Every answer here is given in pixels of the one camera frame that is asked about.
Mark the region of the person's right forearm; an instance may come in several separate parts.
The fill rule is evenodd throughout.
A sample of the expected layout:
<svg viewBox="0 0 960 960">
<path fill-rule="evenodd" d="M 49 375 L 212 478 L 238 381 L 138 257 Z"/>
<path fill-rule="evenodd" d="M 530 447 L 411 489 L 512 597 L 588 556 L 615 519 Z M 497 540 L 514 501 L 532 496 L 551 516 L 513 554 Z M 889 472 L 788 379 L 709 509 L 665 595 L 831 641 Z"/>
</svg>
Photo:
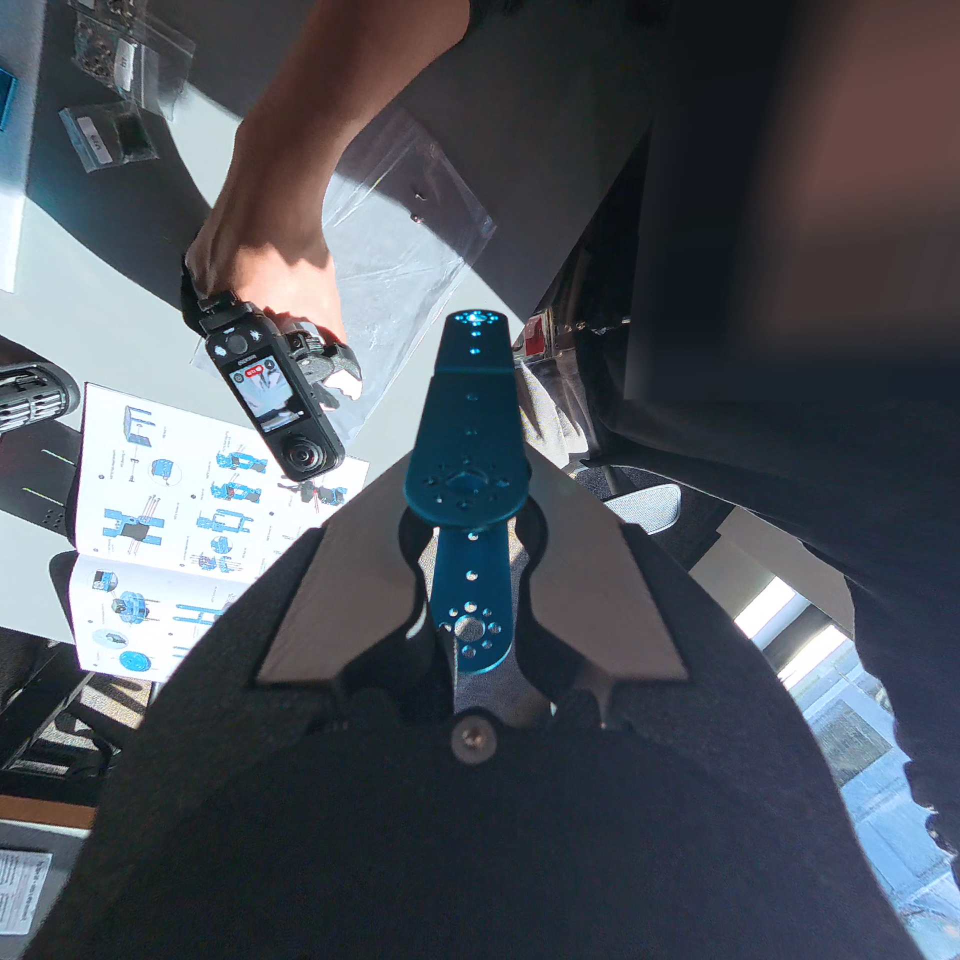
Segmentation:
<svg viewBox="0 0 960 960">
<path fill-rule="evenodd" d="M 317 2 L 238 127 L 211 217 L 225 249 L 320 263 L 321 208 L 354 138 L 465 36 L 467 1 Z"/>
</svg>

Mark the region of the white printed paper sheet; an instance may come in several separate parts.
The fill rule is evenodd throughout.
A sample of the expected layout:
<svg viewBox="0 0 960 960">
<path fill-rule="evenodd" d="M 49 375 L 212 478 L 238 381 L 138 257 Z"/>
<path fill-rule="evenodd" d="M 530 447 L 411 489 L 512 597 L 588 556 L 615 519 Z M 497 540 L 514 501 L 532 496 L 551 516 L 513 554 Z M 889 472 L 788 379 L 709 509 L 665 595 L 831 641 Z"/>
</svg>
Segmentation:
<svg viewBox="0 0 960 960">
<path fill-rule="evenodd" d="M 1 935 L 30 932 L 53 854 L 49 851 L 1 850 Z"/>
</svg>

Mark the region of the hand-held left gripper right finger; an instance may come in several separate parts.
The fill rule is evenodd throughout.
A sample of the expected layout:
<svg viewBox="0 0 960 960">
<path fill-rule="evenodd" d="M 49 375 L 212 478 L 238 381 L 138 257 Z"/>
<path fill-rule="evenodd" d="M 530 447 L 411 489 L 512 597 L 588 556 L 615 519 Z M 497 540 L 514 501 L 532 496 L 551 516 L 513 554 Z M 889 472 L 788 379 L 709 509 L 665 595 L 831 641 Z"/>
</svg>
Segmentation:
<svg viewBox="0 0 960 960">
<path fill-rule="evenodd" d="M 516 659 L 534 687 L 685 682 L 689 671 L 624 534 L 600 501 L 546 458 L 530 458 L 516 536 L 527 554 Z"/>
</svg>

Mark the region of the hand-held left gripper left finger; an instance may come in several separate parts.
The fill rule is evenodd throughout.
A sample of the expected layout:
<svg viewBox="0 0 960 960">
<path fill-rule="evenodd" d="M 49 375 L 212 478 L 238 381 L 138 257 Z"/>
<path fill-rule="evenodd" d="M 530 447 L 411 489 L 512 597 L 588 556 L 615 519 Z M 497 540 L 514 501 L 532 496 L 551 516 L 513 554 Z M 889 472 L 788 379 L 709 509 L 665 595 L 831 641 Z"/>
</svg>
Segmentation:
<svg viewBox="0 0 960 960">
<path fill-rule="evenodd" d="M 401 487 L 368 487 L 338 510 L 321 528 L 258 683 L 412 690 L 431 666 L 419 564 L 430 539 Z"/>
</svg>

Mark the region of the printed instruction manual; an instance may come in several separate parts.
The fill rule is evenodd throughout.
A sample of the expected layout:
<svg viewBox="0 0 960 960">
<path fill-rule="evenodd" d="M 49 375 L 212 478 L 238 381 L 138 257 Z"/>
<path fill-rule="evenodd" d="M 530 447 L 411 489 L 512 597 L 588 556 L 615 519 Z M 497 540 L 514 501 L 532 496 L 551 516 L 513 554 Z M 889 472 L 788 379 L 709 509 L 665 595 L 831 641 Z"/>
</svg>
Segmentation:
<svg viewBox="0 0 960 960">
<path fill-rule="evenodd" d="M 88 383 L 68 597 L 78 665 L 165 682 L 306 531 L 365 486 L 294 481 L 250 427 Z"/>
</svg>

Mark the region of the white rounded object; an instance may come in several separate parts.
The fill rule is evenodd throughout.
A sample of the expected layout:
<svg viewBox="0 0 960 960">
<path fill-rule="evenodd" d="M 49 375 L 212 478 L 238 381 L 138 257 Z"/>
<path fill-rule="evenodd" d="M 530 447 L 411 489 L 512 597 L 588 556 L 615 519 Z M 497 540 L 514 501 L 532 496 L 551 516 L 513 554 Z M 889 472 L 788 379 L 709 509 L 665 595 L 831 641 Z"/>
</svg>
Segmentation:
<svg viewBox="0 0 960 960">
<path fill-rule="evenodd" d="M 678 522 L 682 489 L 674 483 L 648 486 L 607 498 L 604 505 L 624 524 L 638 526 L 647 535 L 654 536 Z"/>
</svg>

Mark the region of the person's black clothing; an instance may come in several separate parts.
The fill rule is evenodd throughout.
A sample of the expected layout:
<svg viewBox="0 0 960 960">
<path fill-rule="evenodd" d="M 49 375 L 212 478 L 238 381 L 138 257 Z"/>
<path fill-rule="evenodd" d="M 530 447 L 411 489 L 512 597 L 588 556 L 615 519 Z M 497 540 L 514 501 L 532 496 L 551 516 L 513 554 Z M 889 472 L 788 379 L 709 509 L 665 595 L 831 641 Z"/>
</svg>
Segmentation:
<svg viewBox="0 0 960 960">
<path fill-rule="evenodd" d="M 598 5 L 663 52 L 595 417 L 843 574 L 958 858 L 958 2 Z"/>
</svg>

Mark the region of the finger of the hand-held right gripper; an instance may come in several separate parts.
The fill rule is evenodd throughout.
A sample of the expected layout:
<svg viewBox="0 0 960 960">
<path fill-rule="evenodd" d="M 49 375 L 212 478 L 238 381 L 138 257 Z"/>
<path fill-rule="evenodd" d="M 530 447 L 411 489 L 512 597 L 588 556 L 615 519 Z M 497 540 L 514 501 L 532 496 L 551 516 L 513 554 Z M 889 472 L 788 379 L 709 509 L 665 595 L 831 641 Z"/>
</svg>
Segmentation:
<svg viewBox="0 0 960 960">
<path fill-rule="evenodd" d="M 363 375 L 354 351 L 342 342 L 322 343 L 314 349 L 313 385 L 320 406 L 360 400 Z"/>
</svg>

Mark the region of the wooden table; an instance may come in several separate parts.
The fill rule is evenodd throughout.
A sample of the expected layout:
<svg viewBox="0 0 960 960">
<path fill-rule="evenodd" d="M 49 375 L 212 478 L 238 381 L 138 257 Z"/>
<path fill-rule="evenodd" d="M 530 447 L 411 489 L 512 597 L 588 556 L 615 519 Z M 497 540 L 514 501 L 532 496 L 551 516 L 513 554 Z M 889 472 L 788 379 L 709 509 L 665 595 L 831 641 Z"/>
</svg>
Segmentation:
<svg viewBox="0 0 960 960">
<path fill-rule="evenodd" d="M 1 821 L 29 829 L 70 835 L 87 835 L 97 809 L 93 806 L 1 794 Z"/>
</svg>

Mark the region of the blue metal bracket assembly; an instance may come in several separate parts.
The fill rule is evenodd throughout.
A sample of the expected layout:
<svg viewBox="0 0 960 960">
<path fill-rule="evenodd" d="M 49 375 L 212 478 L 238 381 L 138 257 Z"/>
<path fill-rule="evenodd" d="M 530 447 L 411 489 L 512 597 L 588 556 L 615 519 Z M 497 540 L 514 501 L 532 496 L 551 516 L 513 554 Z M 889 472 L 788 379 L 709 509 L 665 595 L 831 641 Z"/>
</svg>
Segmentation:
<svg viewBox="0 0 960 960">
<path fill-rule="evenodd" d="M 458 675 L 498 667 L 514 637 L 509 522 L 529 495 L 508 319 L 444 321 L 408 462 L 408 508 L 438 531 L 429 609 Z"/>
</svg>

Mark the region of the black flat panel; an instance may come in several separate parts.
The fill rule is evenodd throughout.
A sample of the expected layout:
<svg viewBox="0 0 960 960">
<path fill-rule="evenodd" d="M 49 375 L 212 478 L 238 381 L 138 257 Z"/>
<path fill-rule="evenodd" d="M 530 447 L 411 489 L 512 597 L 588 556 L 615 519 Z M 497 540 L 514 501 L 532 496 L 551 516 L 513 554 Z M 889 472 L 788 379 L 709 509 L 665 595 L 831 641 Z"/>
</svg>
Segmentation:
<svg viewBox="0 0 960 960">
<path fill-rule="evenodd" d="M 46 419 L 1 435 L 1 511 L 75 542 L 82 433 Z"/>
</svg>

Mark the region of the person's right hand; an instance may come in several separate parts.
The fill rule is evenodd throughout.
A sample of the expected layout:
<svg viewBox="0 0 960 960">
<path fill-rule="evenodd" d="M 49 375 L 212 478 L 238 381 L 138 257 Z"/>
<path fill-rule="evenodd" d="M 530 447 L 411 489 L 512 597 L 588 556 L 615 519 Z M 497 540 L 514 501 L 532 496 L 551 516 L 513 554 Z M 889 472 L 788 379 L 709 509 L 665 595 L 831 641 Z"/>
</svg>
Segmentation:
<svg viewBox="0 0 960 960">
<path fill-rule="evenodd" d="M 348 341 L 321 195 L 224 186 L 187 251 L 186 267 L 199 298 L 234 294 L 282 330 L 306 322 Z"/>
</svg>

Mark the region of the clear plastic bag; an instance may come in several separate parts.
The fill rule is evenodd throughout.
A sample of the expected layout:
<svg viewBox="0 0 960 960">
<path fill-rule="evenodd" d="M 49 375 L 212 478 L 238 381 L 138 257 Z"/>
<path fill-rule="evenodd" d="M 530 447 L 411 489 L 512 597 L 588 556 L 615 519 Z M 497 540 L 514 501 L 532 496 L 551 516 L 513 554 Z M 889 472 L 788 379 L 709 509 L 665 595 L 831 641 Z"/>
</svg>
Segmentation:
<svg viewBox="0 0 960 960">
<path fill-rule="evenodd" d="M 416 203 L 412 187 L 426 194 Z M 422 210 L 424 223 L 410 219 Z M 493 238 L 497 226 L 439 142 L 390 106 L 350 143 L 323 204 L 360 399 L 330 420 L 349 446 Z"/>
</svg>

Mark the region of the large glass window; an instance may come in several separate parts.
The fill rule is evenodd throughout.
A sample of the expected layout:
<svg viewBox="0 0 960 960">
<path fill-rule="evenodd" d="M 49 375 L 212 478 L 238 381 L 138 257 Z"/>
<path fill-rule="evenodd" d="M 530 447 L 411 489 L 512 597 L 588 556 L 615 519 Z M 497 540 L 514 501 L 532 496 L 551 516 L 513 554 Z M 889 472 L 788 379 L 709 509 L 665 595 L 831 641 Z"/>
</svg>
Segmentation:
<svg viewBox="0 0 960 960">
<path fill-rule="evenodd" d="M 892 707 L 846 631 L 777 577 L 734 620 L 763 653 L 817 740 L 865 857 L 925 958 L 958 958 L 949 856 L 910 798 Z"/>
</svg>

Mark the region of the small clear parts bag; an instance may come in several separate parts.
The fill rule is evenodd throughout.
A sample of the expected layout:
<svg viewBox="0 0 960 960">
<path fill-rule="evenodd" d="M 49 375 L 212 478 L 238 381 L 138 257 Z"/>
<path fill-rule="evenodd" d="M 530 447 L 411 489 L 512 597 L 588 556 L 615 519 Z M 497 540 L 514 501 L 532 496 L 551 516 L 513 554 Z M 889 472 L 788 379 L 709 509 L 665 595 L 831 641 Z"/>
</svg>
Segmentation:
<svg viewBox="0 0 960 960">
<path fill-rule="evenodd" d="M 138 109 L 170 118 L 184 93 L 195 42 L 146 1 L 70 1 L 72 63 Z"/>
<path fill-rule="evenodd" d="M 160 157 L 141 112 L 131 103 L 67 106 L 57 115 L 87 174 Z"/>
</svg>

